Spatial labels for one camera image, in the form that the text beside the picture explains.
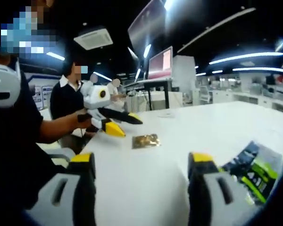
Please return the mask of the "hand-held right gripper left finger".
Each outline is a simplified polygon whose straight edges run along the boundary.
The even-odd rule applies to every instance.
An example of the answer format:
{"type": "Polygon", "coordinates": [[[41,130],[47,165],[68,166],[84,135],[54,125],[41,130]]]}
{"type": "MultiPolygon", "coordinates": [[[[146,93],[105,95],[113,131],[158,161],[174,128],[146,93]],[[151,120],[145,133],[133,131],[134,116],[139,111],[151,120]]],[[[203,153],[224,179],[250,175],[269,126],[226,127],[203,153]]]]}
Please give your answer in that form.
{"type": "Polygon", "coordinates": [[[96,169],[94,153],[71,158],[38,194],[34,220],[41,226],[95,226],[96,169]]]}

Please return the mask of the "person's left hand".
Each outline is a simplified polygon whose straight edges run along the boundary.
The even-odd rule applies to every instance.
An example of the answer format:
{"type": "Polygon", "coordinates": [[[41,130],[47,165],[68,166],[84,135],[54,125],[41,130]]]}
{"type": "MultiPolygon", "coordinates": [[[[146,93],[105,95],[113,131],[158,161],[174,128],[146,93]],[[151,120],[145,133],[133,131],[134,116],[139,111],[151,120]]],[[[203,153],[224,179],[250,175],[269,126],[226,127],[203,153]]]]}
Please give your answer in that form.
{"type": "Polygon", "coordinates": [[[86,129],[87,132],[98,132],[99,130],[92,124],[92,116],[88,113],[78,114],[77,121],[77,127],[80,129],[86,129]]]}

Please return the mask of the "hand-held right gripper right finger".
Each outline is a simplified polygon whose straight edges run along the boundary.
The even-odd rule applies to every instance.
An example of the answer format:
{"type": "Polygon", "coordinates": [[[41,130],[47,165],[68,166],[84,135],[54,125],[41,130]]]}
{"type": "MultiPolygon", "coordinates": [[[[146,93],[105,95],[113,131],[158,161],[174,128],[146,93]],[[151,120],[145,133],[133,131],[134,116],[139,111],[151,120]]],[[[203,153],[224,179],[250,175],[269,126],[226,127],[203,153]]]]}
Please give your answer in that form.
{"type": "Polygon", "coordinates": [[[188,155],[189,226],[243,226],[247,190],[219,171],[209,154],[188,155]]]}

